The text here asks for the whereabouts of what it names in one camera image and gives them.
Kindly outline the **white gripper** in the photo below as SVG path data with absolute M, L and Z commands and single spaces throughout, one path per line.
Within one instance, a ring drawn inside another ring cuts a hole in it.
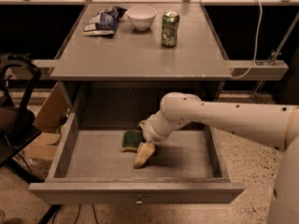
M 170 135 L 170 124 L 161 114 L 151 115 L 141 120 L 138 127 L 142 129 L 143 136 L 148 143 L 141 143 L 135 155 L 135 168 L 142 168 L 155 151 L 155 145 L 160 145 Z

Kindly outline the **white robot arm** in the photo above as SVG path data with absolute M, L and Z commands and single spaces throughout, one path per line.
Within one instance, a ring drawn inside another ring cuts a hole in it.
M 135 156 L 140 168 L 169 135 L 203 123 L 284 152 L 270 203 L 268 224 L 299 224 L 299 112 L 296 105 L 206 102 L 180 92 L 166 94 L 157 113 L 139 123 L 145 139 Z

